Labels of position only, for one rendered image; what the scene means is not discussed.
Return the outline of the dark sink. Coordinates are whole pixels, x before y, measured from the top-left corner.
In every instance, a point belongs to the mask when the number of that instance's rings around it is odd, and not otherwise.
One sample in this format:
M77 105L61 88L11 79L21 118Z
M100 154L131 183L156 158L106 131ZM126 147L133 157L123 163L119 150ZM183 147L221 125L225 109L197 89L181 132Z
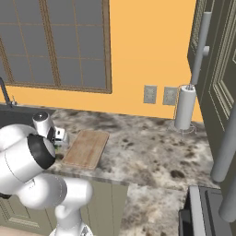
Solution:
M26 124L33 126L32 116L37 112L54 113L52 109L14 106L10 108L0 104L0 128L10 124Z

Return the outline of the dark olive panelled fridge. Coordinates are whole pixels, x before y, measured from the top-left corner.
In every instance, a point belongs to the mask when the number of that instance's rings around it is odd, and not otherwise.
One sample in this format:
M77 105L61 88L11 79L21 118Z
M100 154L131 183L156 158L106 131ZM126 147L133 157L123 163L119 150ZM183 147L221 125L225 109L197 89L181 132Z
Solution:
M195 14L187 54L191 73L204 12L212 13L206 38L209 53L203 57L195 87L215 161L231 109L236 101L236 0L195 0ZM236 152L225 180L218 183L223 199L235 176Z

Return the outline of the grey wall socket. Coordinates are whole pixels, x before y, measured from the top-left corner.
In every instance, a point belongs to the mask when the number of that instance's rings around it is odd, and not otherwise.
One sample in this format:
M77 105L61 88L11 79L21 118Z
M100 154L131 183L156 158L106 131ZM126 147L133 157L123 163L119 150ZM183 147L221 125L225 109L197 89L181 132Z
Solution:
M157 87L145 85L144 86L144 103L155 104L157 98Z
M176 96L178 89L176 87L165 87L163 95L163 104L164 105L175 105Z

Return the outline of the dark tap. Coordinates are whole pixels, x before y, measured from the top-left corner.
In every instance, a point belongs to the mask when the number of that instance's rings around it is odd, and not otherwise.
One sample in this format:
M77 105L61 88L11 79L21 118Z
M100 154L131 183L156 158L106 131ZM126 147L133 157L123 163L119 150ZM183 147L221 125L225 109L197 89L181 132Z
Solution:
M4 80L0 77L0 88L3 92L3 95L4 95L4 98L5 98L5 102L6 102L6 105L10 108L13 108L14 105L16 105L16 103L14 101L11 101L9 99L9 96L7 94L7 91L6 91L6 86L5 86L5 83L4 83Z

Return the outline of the olive cupboard door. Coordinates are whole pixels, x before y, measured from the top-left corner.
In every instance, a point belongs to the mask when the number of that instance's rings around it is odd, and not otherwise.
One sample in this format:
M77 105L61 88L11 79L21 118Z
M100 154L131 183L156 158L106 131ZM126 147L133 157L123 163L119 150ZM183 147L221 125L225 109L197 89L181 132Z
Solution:
M93 196L82 207L82 218L95 236L113 236L112 185L91 181Z
M56 227L54 208L43 210L23 206L18 197L0 197L0 226L49 236Z

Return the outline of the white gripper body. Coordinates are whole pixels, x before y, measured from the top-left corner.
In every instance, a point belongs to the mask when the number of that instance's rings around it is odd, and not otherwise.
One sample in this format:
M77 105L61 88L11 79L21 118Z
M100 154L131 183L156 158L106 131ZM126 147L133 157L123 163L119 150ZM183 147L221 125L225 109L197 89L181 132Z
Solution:
M68 147L69 146L69 138L65 136L63 139L56 138L55 139L56 146Z

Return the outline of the white paper towel roll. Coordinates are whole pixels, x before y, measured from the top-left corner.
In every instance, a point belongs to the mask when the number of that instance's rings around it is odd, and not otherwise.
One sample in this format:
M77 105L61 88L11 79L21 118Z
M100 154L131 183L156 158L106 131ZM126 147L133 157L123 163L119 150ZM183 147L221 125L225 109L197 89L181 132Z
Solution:
M174 126L179 130L190 128L193 110L195 106L196 91L192 85L181 86Z

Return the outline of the wooden cutting board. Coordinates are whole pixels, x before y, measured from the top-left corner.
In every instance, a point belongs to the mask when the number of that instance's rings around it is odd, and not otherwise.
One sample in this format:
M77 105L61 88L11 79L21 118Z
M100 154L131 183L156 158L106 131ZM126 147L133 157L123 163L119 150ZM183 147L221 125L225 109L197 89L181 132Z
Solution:
M63 163L81 170L94 171L109 139L103 131L81 130L63 158Z

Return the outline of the black and silver cooker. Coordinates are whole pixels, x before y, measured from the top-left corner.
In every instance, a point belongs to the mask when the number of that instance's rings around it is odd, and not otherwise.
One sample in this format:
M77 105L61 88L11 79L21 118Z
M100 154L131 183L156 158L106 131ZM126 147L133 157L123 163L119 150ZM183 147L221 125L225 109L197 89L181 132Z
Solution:
M178 236L233 236L230 224L218 214L222 199L217 188L190 185L178 212Z

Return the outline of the brown framed window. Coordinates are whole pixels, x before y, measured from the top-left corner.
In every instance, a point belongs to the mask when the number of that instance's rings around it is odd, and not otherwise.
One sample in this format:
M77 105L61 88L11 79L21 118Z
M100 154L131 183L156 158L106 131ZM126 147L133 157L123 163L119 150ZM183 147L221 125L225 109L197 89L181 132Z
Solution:
M110 93L109 0L0 0L8 86Z

